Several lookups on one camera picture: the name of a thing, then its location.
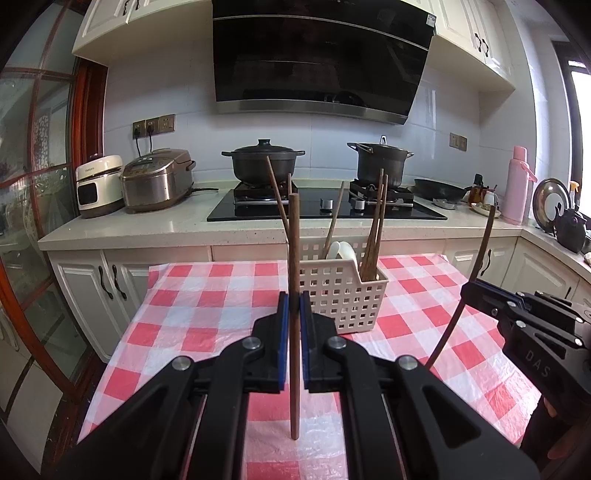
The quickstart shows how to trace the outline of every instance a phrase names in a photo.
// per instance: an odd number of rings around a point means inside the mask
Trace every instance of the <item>frying pan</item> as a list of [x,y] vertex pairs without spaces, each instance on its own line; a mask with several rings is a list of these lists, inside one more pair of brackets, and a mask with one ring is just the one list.
[[427,200],[446,200],[449,203],[459,202],[472,187],[461,189],[447,183],[433,180],[415,179],[415,191]]

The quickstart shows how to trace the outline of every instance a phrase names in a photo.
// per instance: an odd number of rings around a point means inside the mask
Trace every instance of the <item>black kettle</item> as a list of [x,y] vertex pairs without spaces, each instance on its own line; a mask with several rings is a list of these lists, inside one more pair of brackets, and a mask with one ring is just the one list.
[[565,210],[560,214],[560,205],[556,207],[553,220],[554,233],[558,243],[571,252],[579,253],[585,244],[587,220],[579,213],[579,206]]

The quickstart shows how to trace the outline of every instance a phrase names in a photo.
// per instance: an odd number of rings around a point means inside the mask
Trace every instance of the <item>black range hood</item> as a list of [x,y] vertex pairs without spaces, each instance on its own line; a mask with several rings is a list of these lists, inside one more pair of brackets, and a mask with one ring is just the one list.
[[401,0],[213,0],[217,109],[403,124],[434,25]]

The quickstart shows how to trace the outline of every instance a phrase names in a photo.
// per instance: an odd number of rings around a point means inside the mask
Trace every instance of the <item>power cord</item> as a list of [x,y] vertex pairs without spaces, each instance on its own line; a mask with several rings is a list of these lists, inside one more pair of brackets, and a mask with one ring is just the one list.
[[139,152],[139,143],[138,143],[139,128],[134,128],[134,138],[135,138],[135,146],[138,149],[138,157],[141,157],[142,154]]
[[154,127],[152,127],[152,125],[148,125],[146,127],[146,132],[148,133],[148,136],[150,137],[150,153],[152,153],[152,133],[154,132]]

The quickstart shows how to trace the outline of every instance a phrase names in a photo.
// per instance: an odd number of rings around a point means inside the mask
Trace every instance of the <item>stove knob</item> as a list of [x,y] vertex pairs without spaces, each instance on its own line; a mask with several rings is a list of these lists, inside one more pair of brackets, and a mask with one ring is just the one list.
[[321,210],[332,210],[332,199],[320,199]]
[[353,210],[365,210],[365,200],[353,200]]

